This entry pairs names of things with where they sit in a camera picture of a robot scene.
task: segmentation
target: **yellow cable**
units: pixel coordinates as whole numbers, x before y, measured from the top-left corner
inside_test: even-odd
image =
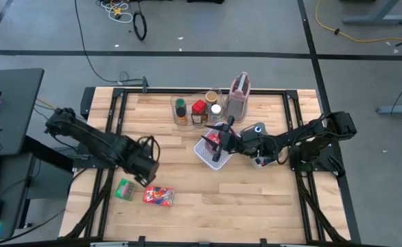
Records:
[[[42,99],[36,99],[36,100],[38,100],[39,102],[43,103],[44,105],[48,106],[49,108],[51,108],[51,109],[53,109],[53,110],[56,109],[55,106],[52,106],[51,104],[47,103],[46,101],[44,101],[44,100],[42,100]]]
[[[317,23],[318,23],[320,26],[322,26],[322,27],[325,28],[326,30],[335,32],[335,29],[330,28],[330,27],[327,27],[326,25],[322,24],[322,23],[318,20],[318,9],[320,8],[320,2],[321,2],[321,1],[322,1],[322,0],[318,0],[318,2],[317,2],[316,21],[317,21]],[[338,34],[341,34],[341,35],[343,35],[344,37],[346,37],[346,38],[348,38],[348,39],[350,39],[350,40],[353,40],[353,41],[355,41],[355,42],[358,42],[358,43],[373,43],[373,42],[381,42],[381,41],[386,41],[386,40],[402,40],[402,38],[395,38],[395,37],[378,38],[378,39],[372,39],[372,40],[359,40],[359,39],[353,38],[352,36],[350,36],[350,35],[348,35],[348,34],[345,34],[344,32],[338,32]]]

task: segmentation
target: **white basket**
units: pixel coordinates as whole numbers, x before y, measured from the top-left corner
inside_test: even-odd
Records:
[[[210,129],[207,134],[205,135],[208,137],[210,134],[217,134],[217,130],[212,130]],[[229,160],[229,158],[232,156],[232,154],[228,154],[226,151],[221,151],[221,157],[218,162],[213,161],[213,154],[210,153],[206,149],[206,140],[201,138],[201,141],[199,141],[195,147],[193,148],[193,151],[195,151],[196,155],[204,162],[206,165],[208,165],[213,171],[217,171],[221,169],[221,167]]]

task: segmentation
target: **wooden table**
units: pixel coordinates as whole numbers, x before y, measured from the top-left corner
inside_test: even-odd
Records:
[[[102,131],[112,91],[111,87],[95,89],[88,124]],[[320,107],[316,92],[297,92],[304,124],[318,118]],[[259,243],[259,239],[266,238],[268,243],[304,244],[296,179],[288,163],[257,170],[249,164],[248,158],[234,154],[221,170],[214,172],[193,152],[206,129],[178,131],[169,104],[173,95],[129,93],[123,134],[133,139],[149,134],[156,137],[161,146],[160,168],[151,185],[174,188],[174,205],[167,208],[143,203],[144,188],[137,183],[132,202],[114,197],[122,178],[133,180],[119,168],[113,180],[104,239],[136,241],[144,235],[152,242]],[[291,113],[296,127],[294,107]],[[282,97],[251,95],[248,114],[244,122],[235,124],[235,129],[239,131],[258,121],[265,123],[270,134],[287,132]],[[95,173],[95,169],[89,169],[73,183],[61,236],[67,234],[87,210]],[[320,208],[338,232],[350,239],[337,180],[328,172],[315,172],[314,177]],[[317,239],[314,215],[309,207],[308,212],[313,238]],[[99,215],[98,210],[94,235]]]

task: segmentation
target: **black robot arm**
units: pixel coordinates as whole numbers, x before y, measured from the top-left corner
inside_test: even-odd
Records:
[[[268,135],[249,128],[240,133],[240,137],[230,132],[234,119],[230,117],[228,124],[222,126],[208,126],[221,133],[220,143],[216,144],[206,137],[214,149],[217,150],[214,159],[219,160],[221,150],[229,153],[240,153],[250,158],[258,156],[269,156],[277,159],[278,153],[285,147],[300,143],[300,154],[304,160],[317,157],[320,150],[327,147],[334,140],[345,140],[352,138],[356,133],[355,125],[351,116],[345,112],[329,113],[327,116],[311,120],[304,126],[299,126],[291,132],[280,135]]]
[[[151,147],[147,143],[139,143],[124,135],[103,133],[77,120],[71,108],[57,108],[45,125],[46,133],[72,137],[99,160],[133,174],[134,179],[144,187],[155,179],[158,162],[152,158]]]

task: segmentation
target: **green package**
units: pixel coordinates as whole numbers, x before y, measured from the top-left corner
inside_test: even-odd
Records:
[[[130,182],[128,179],[122,178],[119,186],[116,189],[114,196],[124,199],[124,200],[132,200],[132,195],[134,193],[134,184]]]

